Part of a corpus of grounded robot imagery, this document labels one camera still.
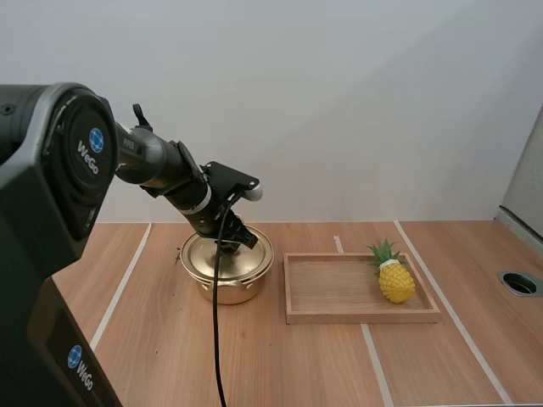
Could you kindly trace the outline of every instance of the pot handle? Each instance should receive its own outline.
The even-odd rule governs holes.
[[[221,287],[244,287],[245,289],[249,289],[253,283],[251,282],[249,285],[244,286],[242,282],[234,281],[234,282],[219,282],[219,288]],[[209,284],[201,284],[202,288],[205,291],[213,290],[213,282],[210,282]]]

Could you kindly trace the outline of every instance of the drain hole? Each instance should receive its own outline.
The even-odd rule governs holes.
[[[515,273],[507,273],[503,281],[514,291],[522,294],[533,294],[537,290],[535,284],[528,278]]]

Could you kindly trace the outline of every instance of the pineapple leaves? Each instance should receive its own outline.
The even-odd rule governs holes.
[[[404,260],[399,260],[398,257],[400,256],[400,250],[398,250],[396,253],[392,254],[392,247],[395,245],[395,243],[390,243],[389,239],[384,239],[384,241],[377,242],[375,246],[366,246],[367,248],[370,248],[373,252],[373,255],[375,256],[376,260],[376,266],[381,265],[387,260],[394,259],[400,261],[400,264],[404,265],[406,262]]]

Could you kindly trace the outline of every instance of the black cable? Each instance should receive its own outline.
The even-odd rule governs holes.
[[[213,338],[215,347],[215,376],[217,380],[217,389],[219,390],[219,397],[221,398],[221,406],[227,407],[227,402],[224,398],[224,391],[222,390],[221,380],[221,361],[219,359],[219,321],[217,318],[217,286],[219,285],[219,264],[221,260],[221,244],[222,244],[222,232],[224,230],[224,224],[228,216],[228,212],[234,202],[239,197],[232,197],[232,200],[228,204],[224,214],[222,215],[221,227],[219,228],[219,236],[217,237],[217,252],[215,256],[215,272],[213,274]]]

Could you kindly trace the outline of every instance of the wooden tray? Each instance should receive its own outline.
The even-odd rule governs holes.
[[[379,288],[372,254],[285,254],[288,324],[438,322],[441,313],[407,254],[413,298],[393,304]]]

